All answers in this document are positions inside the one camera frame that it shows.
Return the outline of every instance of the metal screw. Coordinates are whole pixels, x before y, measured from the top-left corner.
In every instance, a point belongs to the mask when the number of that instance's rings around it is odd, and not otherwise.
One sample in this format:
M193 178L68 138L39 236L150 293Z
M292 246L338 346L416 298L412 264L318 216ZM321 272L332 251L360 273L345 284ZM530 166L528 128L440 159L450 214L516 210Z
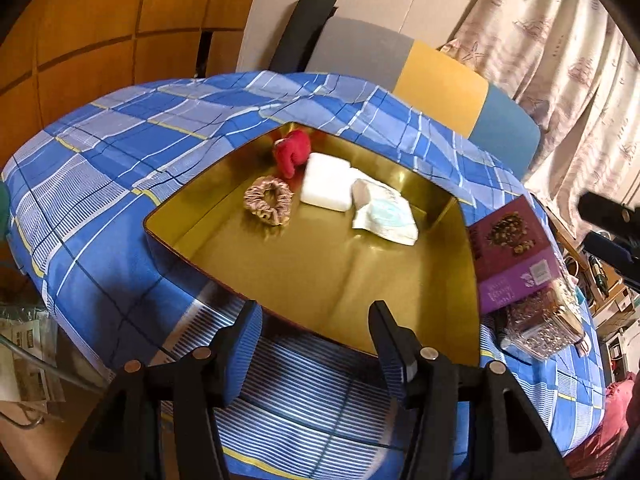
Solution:
M207 359L211 357L211 348L208 346L199 346L193 351L193 356L198 359Z
M124 371L126 371L127 374L134 374L135 372L140 370L140 368L142 368L142 364L140 364L140 361L138 361L137 359L127 361L127 363L124 365Z
M428 359L429 361L434 361L438 358L438 351L435 348L431 348L430 346L425 346L422 350L420 350L420 355Z
M491 370L494 374L502 375L507 371L507 367L500 361L491 361L489 363L489 370Z

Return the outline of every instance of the white sponge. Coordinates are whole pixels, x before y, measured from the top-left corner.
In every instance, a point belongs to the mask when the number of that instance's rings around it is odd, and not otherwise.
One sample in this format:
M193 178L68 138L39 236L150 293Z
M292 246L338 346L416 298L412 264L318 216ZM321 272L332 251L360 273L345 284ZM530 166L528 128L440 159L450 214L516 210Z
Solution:
M324 153L311 153L306 163L300 202L334 211L351 208L351 165Z

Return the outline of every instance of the plastic wrapper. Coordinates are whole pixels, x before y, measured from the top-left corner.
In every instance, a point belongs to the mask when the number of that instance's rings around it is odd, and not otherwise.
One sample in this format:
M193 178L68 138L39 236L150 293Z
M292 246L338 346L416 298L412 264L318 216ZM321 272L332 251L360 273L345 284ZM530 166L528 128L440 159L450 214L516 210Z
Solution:
M356 214L354 229L366 229L381 238L412 246L418 239L411 206L395 189L361 175L351 186Z
M498 344L516 345L527 354L544 360L569 345L584 340L584 329L575 294L564 278L495 312Z
M44 305L0 304L0 333L33 356L56 365L58 324ZM65 397L59 377L0 345L0 400L50 413L50 404Z

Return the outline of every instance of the cardboard box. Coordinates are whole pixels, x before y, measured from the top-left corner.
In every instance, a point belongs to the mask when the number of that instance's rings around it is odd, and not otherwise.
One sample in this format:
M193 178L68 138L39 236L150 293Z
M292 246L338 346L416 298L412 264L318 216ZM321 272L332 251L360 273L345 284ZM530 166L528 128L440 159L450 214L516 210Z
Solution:
M524 196L468 229L480 313L521 300L561 276L551 241Z

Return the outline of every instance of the yellow cushion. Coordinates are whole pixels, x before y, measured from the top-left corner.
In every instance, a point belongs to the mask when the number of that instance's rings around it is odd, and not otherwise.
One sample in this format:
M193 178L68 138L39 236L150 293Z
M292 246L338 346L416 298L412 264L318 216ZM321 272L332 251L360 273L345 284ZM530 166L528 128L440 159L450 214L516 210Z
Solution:
M416 40L393 93L468 137L478 120L488 89L489 83L482 76Z

